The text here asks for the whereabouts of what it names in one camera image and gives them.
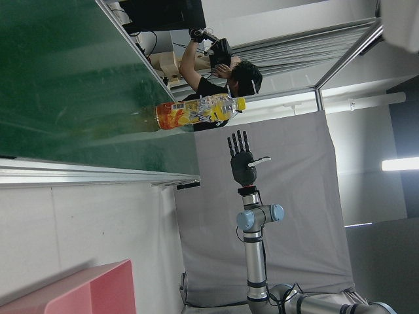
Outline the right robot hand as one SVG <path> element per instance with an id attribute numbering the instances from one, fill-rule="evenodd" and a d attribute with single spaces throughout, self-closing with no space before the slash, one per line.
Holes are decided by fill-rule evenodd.
<path id="1" fill-rule="evenodd" d="M 271 157 L 264 156 L 254 159 L 249 149 L 247 132 L 238 130 L 227 138 L 231 155 L 230 165 L 234 180 L 242 187 L 252 185 L 257 178 L 256 165 L 271 160 Z"/>

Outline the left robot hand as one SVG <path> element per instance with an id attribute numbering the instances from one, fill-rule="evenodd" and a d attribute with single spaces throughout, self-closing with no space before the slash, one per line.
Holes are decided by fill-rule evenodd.
<path id="1" fill-rule="evenodd" d="M 418 0 L 382 0 L 385 40 L 408 52 L 418 52 Z"/>

